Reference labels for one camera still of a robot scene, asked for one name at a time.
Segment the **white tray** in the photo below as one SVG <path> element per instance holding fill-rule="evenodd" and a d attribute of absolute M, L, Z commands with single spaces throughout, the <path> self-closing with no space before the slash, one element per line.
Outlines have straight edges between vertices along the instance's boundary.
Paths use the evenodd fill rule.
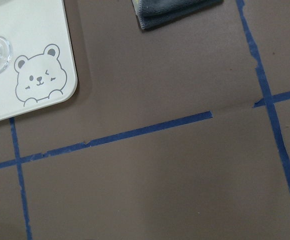
<path fill-rule="evenodd" d="M 77 75 L 63 0 L 0 0 L 0 36 L 12 46 L 0 73 L 0 120 L 72 96 Z"/>

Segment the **bear illustration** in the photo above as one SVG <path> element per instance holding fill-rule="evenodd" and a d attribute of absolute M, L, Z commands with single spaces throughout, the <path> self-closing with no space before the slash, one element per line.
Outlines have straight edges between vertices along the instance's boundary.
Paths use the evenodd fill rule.
<path fill-rule="evenodd" d="M 63 95 L 67 73 L 59 61 L 60 48 L 55 44 L 45 47 L 42 54 L 27 58 L 19 56 L 14 64 L 17 75 L 16 97 L 23 102 L 49 99 L 51 94 Z"/>

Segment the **bear paw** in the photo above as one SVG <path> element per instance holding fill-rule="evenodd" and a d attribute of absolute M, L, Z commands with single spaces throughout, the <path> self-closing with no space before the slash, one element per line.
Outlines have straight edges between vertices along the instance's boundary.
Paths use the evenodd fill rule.
<path fill-rule="evenodd" d="M 48 99 L 56 99 L 60 97 L 61 95 L 63 95 L 63 92 L 61 90 L 53 90 L 48 95 Z"/>
<path fill-rule="evenodd" d="M 37 104 L 37 100 L 35 98 L 29 98 L 24 102 L 24 107 L 28 107 L 28 106 L 33 106 L 35 104 Z"/>

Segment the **cartoon bear drawing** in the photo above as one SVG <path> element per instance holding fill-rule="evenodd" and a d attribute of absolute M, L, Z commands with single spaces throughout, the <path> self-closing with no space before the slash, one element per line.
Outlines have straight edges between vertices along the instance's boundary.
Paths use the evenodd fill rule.
<path fill-rule="evenodd" d="M 67 73 L 59 61 L 60 48 L 49 44 L 42 54 L 27 58 L 19 56 L 14 64 L 17 75 L 16 97 L 23 102 L 38 102 L 60 93 L 67 82 Z"/>

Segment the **gray outline drawing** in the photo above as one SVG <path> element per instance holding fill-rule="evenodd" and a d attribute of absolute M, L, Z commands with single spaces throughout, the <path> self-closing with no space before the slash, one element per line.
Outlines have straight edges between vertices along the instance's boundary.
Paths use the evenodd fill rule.
<path fill-rule="evenodd" d="M 60 61 L 59 61 L 59 56 L 60 56 L 60 54 L 61 54 L 61 50 L 60 50 L 60 48 L 59 48 L 59 46 L 57 46 L 56 44 L 53 44 L 53 43 L 51 43 L 51 44 L 49 44 L 49 45 L 47 45 L 45 48 L 44 48 L 44 51 L 43 51 L 43 53 L 41 53 L 41 54 L 37 54 L 37 55 L 35 55 L 35 56 L 32 56 L 31 58 L 27 58 L 27 56 L 25 56 L 25 55 L 20 55 L 20 56 L 18 56 L 17 57 L 17 59 L 15 60 L 15 62 L 14 62 L 14 70 L 17 72 L 17 85 L 16 85 L 16 87 L 15 87 L 15 95 L 16 95 L 16 97 L 17 97 L 17 99 L 18 100 L 20 100 L 21 102 L 23 102 L 24 104 L 23 104 L 23 107 L 25 107 L 25 103 L 28 101 L 28 100 L 34 100 L 34 101 L 36 101 L 36 103 L 38 103 L 38 101 L 40 101 L 40 100 L 43 100 L 43 99 L 49 99 L 50 98 L 50 96 L 51 96 L 51 94 L 53 93 L 53 92 L 60 92 L 62 95 L 63 95 L 63 88 L 65 87 L 65 85 L 66 85 L 66 83 L 67 83 L 67 73 L 66 73 L 66 71 L 62 68 L 62 65 L 61 65 L 61 63 L 60 63 Z M 57 60 L 57 62 L 58 62 L 58 64 L 59 64 L 59 67 L 60 67 L 60 69 L 65 73 L 65 83 L 62 85 L 62 87 L 61 88 L 56 88 L 56 89 L 53 89 L 53 90 L 51 90 L 51 91 L 48 91 L 47 93 L 46 93 L 46 96 L 44 96 L 44 97 L 42 97 L 42 98 L 39 98 L 39 99 L 37 99 L 37 98 L 35 98 L 35 97 L 28 97 L 27 99 L 21 99 L 19 96 L 18 96 L 18 86 L 19 86 L 19 84 L 20 84 L 20 72 L 22 71 L 22 68 L 24 67 L 24 65 L 26 65 L 26 63 L 27 62 L 29 62 L 30 60 L 32 60 L 32 59 L 34 59 L 34 58 L 36 58 L 36 57 L 38 57 L 38 56 L 43 56 L 43 55 L 50 55 L 50 56 L 52 56 L 52 57 L 55 57 L 56 58 L 56 60 Z M 30 79 L 30 81 L 33 81 L 34 80 L 34 76 L 32 76 L 32 75 L 30 75 L 30 76 L 27 76 L 27 77 L 29 77 L 29 79 Z M 57 78 L 58 78 L 58 76 L 54 76 L 54 77 L 52 77 L 52 78 L 50 78 L 50 81 L 53 81 L 53 80 L 57 80 Z M 38 81 L 38 84 L 36 84 L 37 86 L 40 86 L 40 85 L 43 85 L 45 82 L 41 82 L 41 80 L 42 80 L 42 76 L 39 76 L 39 77 L 37 77 L 36 78 L 36 80 Z"/>

